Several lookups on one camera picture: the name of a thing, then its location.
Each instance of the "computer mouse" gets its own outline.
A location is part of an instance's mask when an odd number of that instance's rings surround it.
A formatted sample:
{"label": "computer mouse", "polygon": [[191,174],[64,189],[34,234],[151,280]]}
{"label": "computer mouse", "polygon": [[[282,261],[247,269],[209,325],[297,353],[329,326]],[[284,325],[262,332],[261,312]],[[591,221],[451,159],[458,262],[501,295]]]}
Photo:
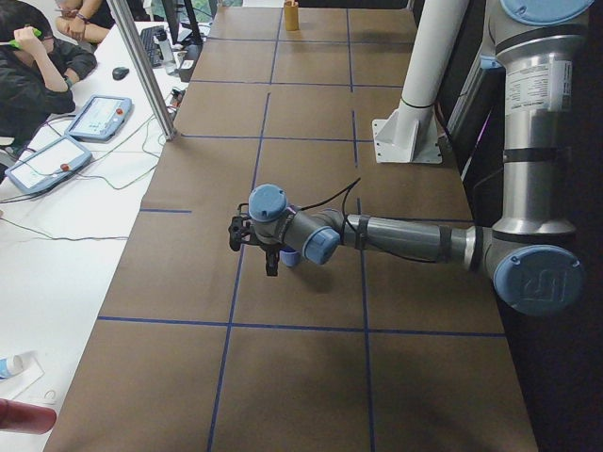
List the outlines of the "computer mouse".
{"label": "computer mouse", "polygon": [[124,68],[124,66],[120,66],[113,70],[113,80],[122,80],[129,74],[130,70],[128,68]]}

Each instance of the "white desk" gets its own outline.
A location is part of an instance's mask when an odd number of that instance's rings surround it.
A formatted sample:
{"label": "white desk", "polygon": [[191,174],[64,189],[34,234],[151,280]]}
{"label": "white desk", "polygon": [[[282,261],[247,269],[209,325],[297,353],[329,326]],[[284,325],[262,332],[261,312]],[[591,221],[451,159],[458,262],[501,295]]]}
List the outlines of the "white desk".
{"label": "white desk", "polygon": [[[138,24],[139,29],[150,25],[153,24]],[[134,109],[108,143],[85,144],[95,159],[106,158],[82,172],[105,176],[114,186],[124,186],[151,171],[122,190],[115,190],[101,179],[75,176],[36,200],[0,204],[5,219],[54,237],[129,235],[164,139],[155,120],[149,123],[148,136],[146,125],[136,133],[153,113],[116,27],[95,55],[96,70],[73,86],[77,109],[92,94],[130,97]],[[130,68],[121,81],[111,77],[117,66]],[[155,76],[166,98],[172,87],[185,85],[177,76],[167,75],[163,68],[155,69]],[[52,125],[62,132],[68,123],[56,121]],[[52,129],[44,127],[31,147],[40,149],[56,138]],[[145,153],[143,147],[157,156]],[[20,194],[8,179],[0,185],[0,200]],[[46,240],[0,221],[0,357],[26,353],[35,358],[44,372],[16,400],[41,405],[46,397],[49,400],[45,406],[60,411],[124,246],[125,240]],[[42,451],[49,435],[0,431],[0,450]]]}

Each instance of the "bottle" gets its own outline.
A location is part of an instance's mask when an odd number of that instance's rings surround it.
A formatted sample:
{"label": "bottle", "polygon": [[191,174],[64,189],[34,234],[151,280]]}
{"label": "bottle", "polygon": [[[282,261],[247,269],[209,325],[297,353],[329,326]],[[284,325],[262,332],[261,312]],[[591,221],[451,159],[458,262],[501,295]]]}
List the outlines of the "bottle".
{"label": "bottle", "polygon": [[0,360],[0,380],[9,379],[23,372],[23,361],[19,356],[9,356]]}
{"label": "bottle", "polygon": [[155,32],[155,38],[157,42],[159,42],[159,50],[161,50],[161,59],[163,60],[163,67],[166,70],[166,73],[172,75],[176,73],[176,60],[173,57],[173,52],[171,51],[171,44],[168,40],[168,34],[166,30],[157,30]]}
{"label": "bottle", "polygon": [[42,435],[57,421],[52,408],[0,398],[0,430]]}

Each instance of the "tablet device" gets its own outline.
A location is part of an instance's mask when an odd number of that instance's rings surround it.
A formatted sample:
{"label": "tablet device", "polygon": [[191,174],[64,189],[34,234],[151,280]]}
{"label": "tablet device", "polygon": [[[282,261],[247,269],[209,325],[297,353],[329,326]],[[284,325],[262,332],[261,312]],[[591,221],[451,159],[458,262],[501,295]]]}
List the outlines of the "tablet device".
{"label": "tablet device", "polygon": [[66,135],[85,141],[108,141],[132,109],[127,97],[92,96],[69,124]]}
{"label": "tablet device", "polygon": [[85,167],[91,152],[71,137],[61,137],[5,171],[23,193],[52,188]]}

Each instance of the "red cylinder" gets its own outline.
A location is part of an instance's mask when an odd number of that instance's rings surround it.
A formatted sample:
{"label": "red cylinder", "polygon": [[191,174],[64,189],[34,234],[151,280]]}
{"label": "red cylinder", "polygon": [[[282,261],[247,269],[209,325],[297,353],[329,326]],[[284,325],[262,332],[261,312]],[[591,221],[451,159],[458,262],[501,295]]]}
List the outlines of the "red cylinder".
{"label": "red cylinder", "polygon": [[42,435],[57,421],[51,408],[0,398],[0,430]]}

